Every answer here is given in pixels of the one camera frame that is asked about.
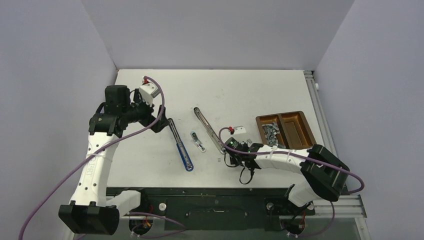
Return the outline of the blue stapler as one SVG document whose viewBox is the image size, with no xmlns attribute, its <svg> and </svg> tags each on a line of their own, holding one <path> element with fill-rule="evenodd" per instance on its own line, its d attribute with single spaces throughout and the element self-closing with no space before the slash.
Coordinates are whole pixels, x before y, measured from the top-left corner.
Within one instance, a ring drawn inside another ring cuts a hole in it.
<svg viewBox="0 0 424 240">
<path fill-rule="evenodd" d="M 193 163 L 190 159 L 190 156 L 189 156 L 189 154 L 188 154 L 188 152 L 187 152 L 187 150 L 184 146 L 184 143 L 183 143 L 183 141 L 182 141 L 182 139 L 181 139 L 181 137 L 178 133 L 178 130 L 176 128 L 174 120 L 172 118 L 168 118 L 167 120 L 169 122 L 169 127 L 170 127 L 172 135 L 175 139 L 176 147 L 177 147 L 177 150 L 179 152 L 182 163 L 184 165 L 184 168 L 185 168 L 186 171 L 191 172 L 191 171 L 194 170 L 194 165 L 193 165 Z"/>
</svg>

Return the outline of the silver black stapler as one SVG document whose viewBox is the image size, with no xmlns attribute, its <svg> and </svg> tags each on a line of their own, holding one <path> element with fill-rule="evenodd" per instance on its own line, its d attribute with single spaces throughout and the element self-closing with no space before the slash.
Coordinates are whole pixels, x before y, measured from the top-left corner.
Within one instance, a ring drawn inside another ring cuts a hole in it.
<svg viewBox="0 0 424 240">
<path fill-rule="evenodd" d="M 196 117 L 199 119 L 199 121 L 202 123 L 203 127 L 206 130 L 207 135 L 210 137 L 211 141 L 213 142 L 213 144 L 215 145 L 215 147 L 217 148 L 219 153 L 224 155 L 225 154 L 225 148 L 221 144 L 221 142 L 218 138 L 218 135 L 216 134 L 216 132 L 214 131 L 214 129 L 212 128 L 212 126 L 210 125 L 208 120 L 202 114 L 201 110 L 198 107 L 194 107 L 193 112 L 196 115 Z"/>
</svg>

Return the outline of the light blue staple box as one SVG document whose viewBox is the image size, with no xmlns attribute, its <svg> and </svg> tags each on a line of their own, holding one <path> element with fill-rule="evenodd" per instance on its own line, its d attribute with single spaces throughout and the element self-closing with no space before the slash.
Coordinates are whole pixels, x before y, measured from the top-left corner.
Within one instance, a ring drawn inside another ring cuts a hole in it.
<svg viewBox="0 0 424 240">
<path fill-rule="evenodd" d="M 198 135 L 195 131 L 192 131 L 190 133 L 192 141 L 194 142 L 194 144 L 196 145 L 196 147 L 202 152 L 206 152 L 206 148 L 204 147 L 203 143 L 200 141 L 200 139 L 198 138 Z"/>
</svg>

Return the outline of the brown plastic divided tray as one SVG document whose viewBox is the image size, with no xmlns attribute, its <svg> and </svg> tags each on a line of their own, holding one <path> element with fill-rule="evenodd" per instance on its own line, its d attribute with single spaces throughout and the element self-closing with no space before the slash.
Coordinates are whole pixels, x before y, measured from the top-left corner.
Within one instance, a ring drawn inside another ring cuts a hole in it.
<svg viewBox="0 0 424 240">
<path fill-rule="evenodd" d="M 309 126 L 309 123 L 302 111 L 292 111 L 284 113 L 274 113 L 261 115 L 255 118 L 262 143 L 267 145 L 262 124 L 276 122 L 283 140 L 285 149 L 301 150 L 315 145 L 317 142 Z"/>
</svg>

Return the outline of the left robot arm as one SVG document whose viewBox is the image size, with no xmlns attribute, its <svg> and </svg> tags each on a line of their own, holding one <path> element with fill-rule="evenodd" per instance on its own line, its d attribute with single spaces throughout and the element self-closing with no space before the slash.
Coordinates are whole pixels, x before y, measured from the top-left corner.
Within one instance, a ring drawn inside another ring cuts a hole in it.
<svg viewBox="0 0 424 240">
<path fill-rule="evenodd" d="M 107 86 L 105 101 L 89 120 L 88 161 L 82 165 L 78 185 L 69 204 L 61 205 L 59 218 L 75 234 L 113 235 L 121 217 L 133 211 L 143 215 L 149 201 L 137 190 L 125 190 L 107 199 L 107 182 L 113 157 L 123 140 L 123 132 L 132 123 L 140 123 L 155 133 L 168 125 L 165 106 L 153 116 L 154 98 L 160 87 L 145 82 L 134 91 L 125 85 Z"/>
</svg>

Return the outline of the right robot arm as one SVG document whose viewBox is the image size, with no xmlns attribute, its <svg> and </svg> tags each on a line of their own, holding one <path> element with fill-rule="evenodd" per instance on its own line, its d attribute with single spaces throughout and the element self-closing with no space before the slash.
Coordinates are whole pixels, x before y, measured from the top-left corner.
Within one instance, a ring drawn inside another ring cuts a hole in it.
<svg viewBox="0 0 424 240">
<path fill-rule="evenodd" d="M 348 167 L 319 144 L 307 149 L 283 149 L 262 143 L 242 144 L 230 137 L 224 145 L 233 165 L 251 172 L 276 169 L 304 177 L 282 201 L 283 209 L 289 214 L 297 213 L 314 200 L 338 201 L 348 177 Z"/>
</svg>

